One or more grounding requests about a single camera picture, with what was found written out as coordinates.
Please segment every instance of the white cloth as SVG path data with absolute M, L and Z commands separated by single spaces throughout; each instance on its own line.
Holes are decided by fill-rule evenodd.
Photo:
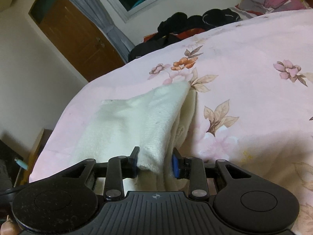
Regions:
M 79 140 L 71 164 L 86 158 L 107 162 L 140 147 L 137 179 L 125 179 L 127 191 L 173 191 L 173 147 L 184 142 L 195 111 L 195 90 L 182 81 L 128 99 L 106 100 Z

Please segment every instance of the mattress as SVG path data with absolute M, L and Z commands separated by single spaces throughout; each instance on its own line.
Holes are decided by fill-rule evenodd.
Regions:
M 90 82 L 65 108 L 30 180 L 69 166 L 104 100 L 185 80 L 197 91 L 197 103 L 180 153 L 206 162 L 228 159 L 287 188 L 301 205 L 293 231 L 313 234 L 312 22 L 313 11 L 302 10 L 229 24 Z

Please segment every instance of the gray curtain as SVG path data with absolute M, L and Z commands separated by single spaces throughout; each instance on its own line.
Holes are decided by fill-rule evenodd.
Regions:
M 100 0 L 70 0 L 87 18 L 98 26 L 111 41 L 126 63 L 133 43 L 113 23 Z

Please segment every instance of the pink flower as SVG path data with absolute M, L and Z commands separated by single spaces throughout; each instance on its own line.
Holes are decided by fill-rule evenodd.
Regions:
M 154 78 L 156 75 L 158 75 L 161 71 L 167 69 L 167 68 L 170 68 L 171 65 L 170 64 L 166 64 L 166 65 L 163 65 L 162 63 L 159 63 L 156 67 L 153 67 L 151 69 L 151 71 L 149 72 L 150 76 L 149 76 L 149 80 Z
M 170 75 L 169 79 L 166 79 L 163 81 L 163 85 L 168 85 L 173 82 L 178 82 L 178 81 L 189 81 L 192 79 L 193 74 L 189 71 L 189 69 L 183 69 L 179 71 L 170 71 L 168 73 Z
M 229 155 L 237 145 L 238 138 L 229 136 L 228 134 L 228 128 L 224 125 L 216 130 L 215 136 L 206 131 L 204 135 L 203 133 L 199 134 L 196 140 L 197 138 L 202 138 L 196 142 L 196 155 L 203 161 L 215 161 L 216 159 L 229 160 Z
M 284 60 L 283 62 L 277 61 L 273 66 L 276 70 L 281 72 L 279 73 L 281 79 L 290 79 L 293 83 L 297 80 L 297 73 L 301 70 L 300 66 L 293 65 L 289 60 Z

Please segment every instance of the orange flower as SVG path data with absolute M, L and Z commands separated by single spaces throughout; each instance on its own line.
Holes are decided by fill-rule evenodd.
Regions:
M 198 59 L 198 57 L 194 57 L 194 58 L 190 58 L 190 59 L 183 57 L 178 62 L 174 62 L 173 67 L 171 67 L 171 69 L 173 71 L 182 70 L 185 67 L 190 69 L 196 63 L 197 59 Z

